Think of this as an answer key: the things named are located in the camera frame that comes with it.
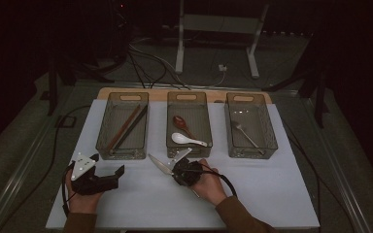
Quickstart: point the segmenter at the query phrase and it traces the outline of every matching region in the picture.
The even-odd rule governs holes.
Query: metal stand
[[[250,17],[215,17],[215,16],[200,16],[184,13],[184,0],[180,0],[180,31],[178,40],[178,53],[175,65],[175,72],[182,74],[184,68],[184,30],[196,31],[213,31],[213,32],[231,32],[254,34],[253,43],[247,48],[246,53],[251,69],[251,76],[254,79],[259,78],[258,68],[254,58],[254,51],[259,36],[262,31],[263,22],[266,17],[269,5],[263,7],[259,18]]]

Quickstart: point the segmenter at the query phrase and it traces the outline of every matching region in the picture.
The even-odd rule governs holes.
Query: human hand
[[[66,187],[68,188],[69,212],[82,214],[95,214],[99,199],[103,192],[92,195],[81,195],[72,190],[71,184],[72,169],[66,174]]]
[[[199,163],[205,165],[202,166],[204,171],[211,171],[208,167],[206,159],[199,160]],[[218,172],[217,168],[211,168],[215,172]],[[201,179],[190,187],[199,197],[209,201],[213,205],[217,206],[223,199],[226,198],[225,191],[223,190],[222,184],[220,183],[220,177],[213,174],[202,174]]]

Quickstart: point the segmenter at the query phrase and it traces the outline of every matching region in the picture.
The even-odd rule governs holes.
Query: white tabletop
[[[106,100],[94,100],[72,160],[78,153],[97,153],[96,140]],[[268,105],[278,150],[268,160],[230,158],[227,154],[223,104],[208,104],[213,148],[207,158],[233,183],[239,200],[256,218],[276,228],[313,228],[320,224],[302,179],[275,105]],[[147,152],[161,161],[166,156],[166,102],[150,102]],[[119,188],[107,191],[98,205],[96,227],[125,230],[224,229],[214,207],[199,199],[147,157],[143,160],[100,160],[97,176],[113,175],[125,165]],[[47,228],[63,228],[61,191],[56,196]]]

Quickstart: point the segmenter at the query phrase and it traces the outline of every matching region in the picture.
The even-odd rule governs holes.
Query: dark background
[[[93,1],[80,2],[87,6]],[[106,0],[97,2],[99,9],[92,5],[94,11],[89,11],[94,18],[109,6]],[[221,16],[248,17],[259,9],[259,2],[244,0],[187,2],[187,11]],[[128,25],[145,35],[158,39],[162,24],[178,23],[177,1],[122,3]],[[224,5],[227,13],[217,7]],[[105,20],[87,21],[76,0],[0,0],[0,133],[35,94],[33,82],[48,72],[48,54],[53,48],[86,61],[103,54],[102,41],[112,36],[102,31],[107,27]],[[100,31],[90,34],[88,28],[94,25]],[[373,1],[275,0],[263,29],[267,35],[285,32],[311,37],[296,72],[317,64],[327,68],[327,87],[334,91],[373,166]]]

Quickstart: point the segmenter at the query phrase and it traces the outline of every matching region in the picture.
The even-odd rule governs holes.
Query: wooden board
[[[226,93],[256,93],[262,94],[265,97],[266,104],[272,104],[271,97],[265,92],[256,91],[236,91],[236,90],[202,90],[202,89],[192,89],[192,90],[178,90],[178,89],[147,89],[147,88],[117,88],[117,87],[104,87],[99,93],[97,99],[107,100],[111,92],[147,92],[150,94],[150,101],[166,101],[167,94],[169,91],[203,91],[207,94],[208,103],[219,103],[225,102]]]

